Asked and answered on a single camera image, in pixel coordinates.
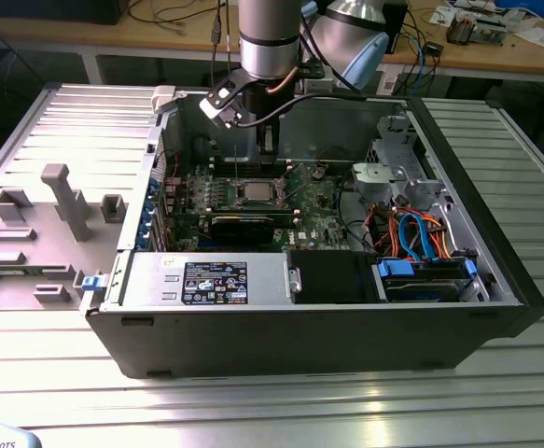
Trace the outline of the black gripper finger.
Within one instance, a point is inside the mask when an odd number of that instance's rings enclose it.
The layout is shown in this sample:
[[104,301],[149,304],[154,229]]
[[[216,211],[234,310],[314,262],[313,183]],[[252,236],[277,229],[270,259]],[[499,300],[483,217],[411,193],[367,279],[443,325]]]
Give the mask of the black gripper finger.
[[277,155],[279,150],[280,122],[272,118],[256,126],[256,142],[260,155]]

